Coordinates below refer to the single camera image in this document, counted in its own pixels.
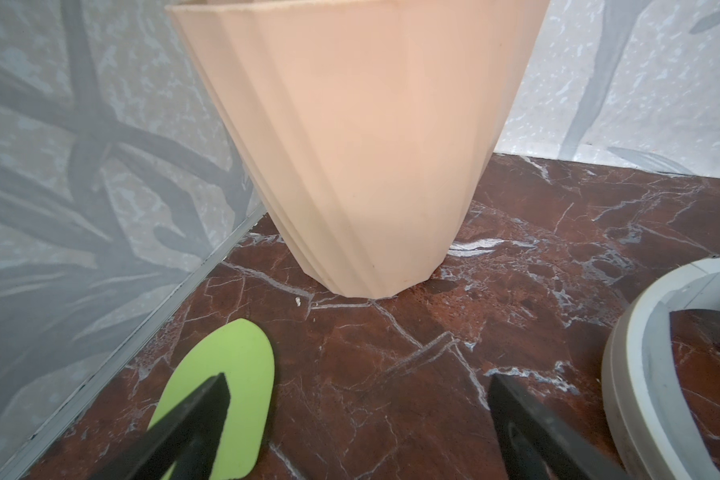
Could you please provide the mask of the peach flower pot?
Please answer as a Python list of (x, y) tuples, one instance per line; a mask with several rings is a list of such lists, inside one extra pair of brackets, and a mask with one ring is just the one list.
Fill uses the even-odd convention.
[(379, 299), (445, 259), (547, 9), (185, 1), (167, 13), (300, 267)]

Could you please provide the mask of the white headphones pair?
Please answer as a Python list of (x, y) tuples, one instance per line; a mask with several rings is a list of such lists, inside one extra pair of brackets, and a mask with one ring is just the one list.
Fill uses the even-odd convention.
[(672, 354), (670, 315), (720, 312), (720, 257), (660, 277), (614, 326), (602, 361), (608, 426), (635, 479), (719, 479), (682, 394)]

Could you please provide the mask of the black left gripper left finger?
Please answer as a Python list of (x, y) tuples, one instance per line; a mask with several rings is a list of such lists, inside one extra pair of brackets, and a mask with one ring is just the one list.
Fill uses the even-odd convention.
[(230, 392), (207, 379), (93, 479), (208, 479), (220, 444)]

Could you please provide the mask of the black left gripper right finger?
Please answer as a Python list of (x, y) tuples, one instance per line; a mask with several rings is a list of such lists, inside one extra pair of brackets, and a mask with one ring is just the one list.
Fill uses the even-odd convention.
[(629, 477), (511, 377), (492, 377), (487, 403), (509, 478)]

